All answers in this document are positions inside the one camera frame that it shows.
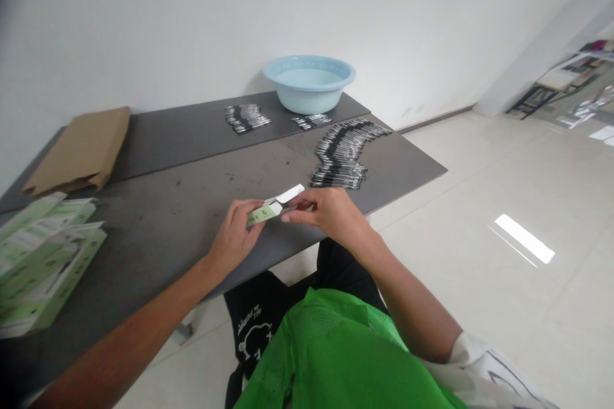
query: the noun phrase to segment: water in basin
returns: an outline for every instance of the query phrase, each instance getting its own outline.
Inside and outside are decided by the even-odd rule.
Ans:
[[[277,76],[281,84],[288,86],[320,86],[324,84],[336,83],[343,80],[339,75],[318,69],[295,69],[288,70]]]

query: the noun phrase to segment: forearm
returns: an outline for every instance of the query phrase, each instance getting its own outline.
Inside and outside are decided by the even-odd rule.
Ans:
[[[462,332],[452,315],[392,254],[375,231],[351,251],[374,278],[410,351],[431,362],[448,362]]]
[[[209,257],[82,355],[33,408],[112,408],[194,306],[223,279]]]

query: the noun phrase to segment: black pants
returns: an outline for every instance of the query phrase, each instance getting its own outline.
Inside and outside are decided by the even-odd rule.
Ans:
[[[304,298],[309,287],[338,289],[388,314],[369,272],[330,238],[320,243],[316,272],[295,285],[288,287],[266,271],[231,289],[224,299],[232,320],[239,366],[228,382],[227,408],[240,396],[243,374],[251,377],[284,315]]]

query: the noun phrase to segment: person's left hand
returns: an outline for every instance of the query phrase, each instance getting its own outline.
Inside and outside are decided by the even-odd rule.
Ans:
[[[246,229],[248,214],[264,205],[264,200],[235,200],[228,209],[208,257],[224,277],[253,249],[266,221]]]

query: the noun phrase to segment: wall baseboard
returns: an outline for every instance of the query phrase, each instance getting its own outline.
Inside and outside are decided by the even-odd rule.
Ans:
[[[445,120],[446,118],[450,118],[450,117],[460,115],[465,112],[469,112],[473,108],[474,105],[475,104],[471,104],[471,105],[468,105],[467,107],[463,107],[462,109],[457,109],[452,112],[444,113],[443,115],[436,116],[435,118],[431,118],[429,120],[421,121],[419,123],[416,123],[415,125],[410,125],[408,127],[398,129],[397,132],[399,134],[405,134],[415,129],[432,125],[433,123],[437,123],[438,121]]]

